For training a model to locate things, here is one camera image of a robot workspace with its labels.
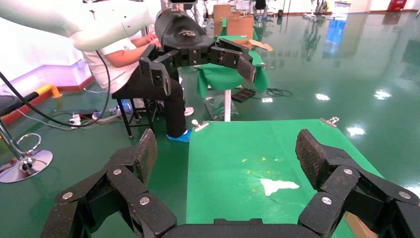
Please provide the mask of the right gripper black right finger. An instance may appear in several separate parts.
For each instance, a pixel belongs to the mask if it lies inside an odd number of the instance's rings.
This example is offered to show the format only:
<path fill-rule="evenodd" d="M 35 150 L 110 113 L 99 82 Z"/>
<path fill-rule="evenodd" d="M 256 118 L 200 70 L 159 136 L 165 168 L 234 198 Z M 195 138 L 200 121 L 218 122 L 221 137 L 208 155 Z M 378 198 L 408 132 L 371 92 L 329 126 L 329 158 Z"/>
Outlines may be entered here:
<path fill-rule="evenodd" d="M 420 199 L 413 192 L 363 169 L 346 151 L 321 144 L 307 130 L 295 152 L 316 194 L 298 224 L 321 238 L 333 235 L 345 213 L 359 217 L 381 238 L 420 235 Z"/>

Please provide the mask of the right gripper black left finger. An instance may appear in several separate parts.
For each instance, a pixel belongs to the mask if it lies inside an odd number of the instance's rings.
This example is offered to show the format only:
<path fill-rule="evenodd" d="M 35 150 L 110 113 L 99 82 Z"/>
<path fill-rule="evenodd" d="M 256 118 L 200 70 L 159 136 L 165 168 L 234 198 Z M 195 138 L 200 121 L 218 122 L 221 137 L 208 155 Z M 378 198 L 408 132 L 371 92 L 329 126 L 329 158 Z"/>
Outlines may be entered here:
<path fill-rule="evenodd" d="M 177 219 L 147 187 L 156 160 L 156 137 L 147 129 L 137 144 L 117 150 L 102 169 L 57 195 L 41 237 L 89 238 L 115 213 L 138 238 L 164 236 Z"/>

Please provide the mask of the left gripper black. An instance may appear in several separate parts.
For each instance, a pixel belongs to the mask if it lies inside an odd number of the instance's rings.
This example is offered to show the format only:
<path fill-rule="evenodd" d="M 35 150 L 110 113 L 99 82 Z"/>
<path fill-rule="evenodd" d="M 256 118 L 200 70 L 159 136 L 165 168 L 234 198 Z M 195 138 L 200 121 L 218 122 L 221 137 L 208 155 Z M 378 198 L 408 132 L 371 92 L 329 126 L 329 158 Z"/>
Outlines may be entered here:
<path fill-rule="evenodd" d="M 178 67 L 207 63 L 236 69 L 249 83 L 254 83 L 256 67 L 249 49 L 227 39 L 215 40 L 185 12 L 162 11 L 156 18 L 155 32 L 162 46 L 147 46 L 139 58 L 140 74 L 147 85 L 171 94 L 171 76 Z"/>

